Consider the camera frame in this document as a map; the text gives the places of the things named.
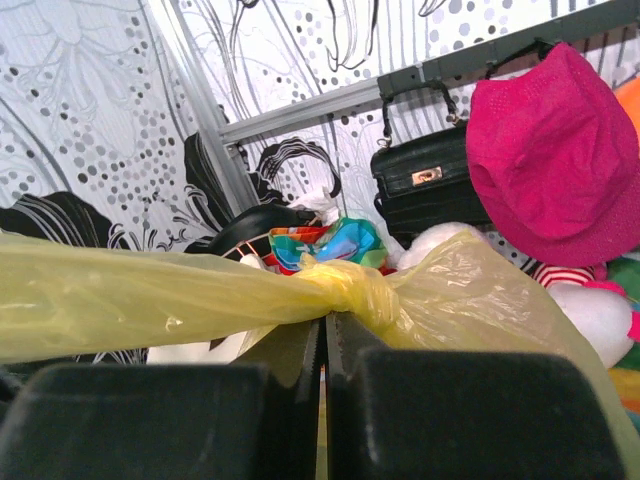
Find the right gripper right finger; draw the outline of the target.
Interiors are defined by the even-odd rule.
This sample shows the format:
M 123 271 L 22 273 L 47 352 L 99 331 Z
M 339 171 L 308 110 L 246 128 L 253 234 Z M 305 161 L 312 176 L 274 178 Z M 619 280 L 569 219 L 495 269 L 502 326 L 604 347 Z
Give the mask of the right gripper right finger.
M 332 479 L 621 479 L 595 392 L 568 360 L 395 350 L 326 319 Z

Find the yellow trash bag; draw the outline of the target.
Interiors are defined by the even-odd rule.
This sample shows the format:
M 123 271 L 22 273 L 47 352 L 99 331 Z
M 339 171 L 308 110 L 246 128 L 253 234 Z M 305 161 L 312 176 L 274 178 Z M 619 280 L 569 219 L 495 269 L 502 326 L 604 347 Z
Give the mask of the yellow trash bag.
M 217 256 L 81 248 L 1 237 L 1 359 L 18 363 L 190 343 L 353 313 L 396 348 L 514 351 L 571 360 L 621 452 L 639 436 L 589 342 L 535 281 L 461 232 L 383 275 L 310 257 L 291 276 Z

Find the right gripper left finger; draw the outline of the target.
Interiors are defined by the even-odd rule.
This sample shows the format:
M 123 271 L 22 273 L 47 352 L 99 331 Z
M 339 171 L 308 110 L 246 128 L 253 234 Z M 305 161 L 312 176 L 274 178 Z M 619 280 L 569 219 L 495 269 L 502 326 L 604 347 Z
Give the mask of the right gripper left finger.
M 5 479 L 311 479 L 319 320 L 227 365 L 57 364 L 1 423 Z

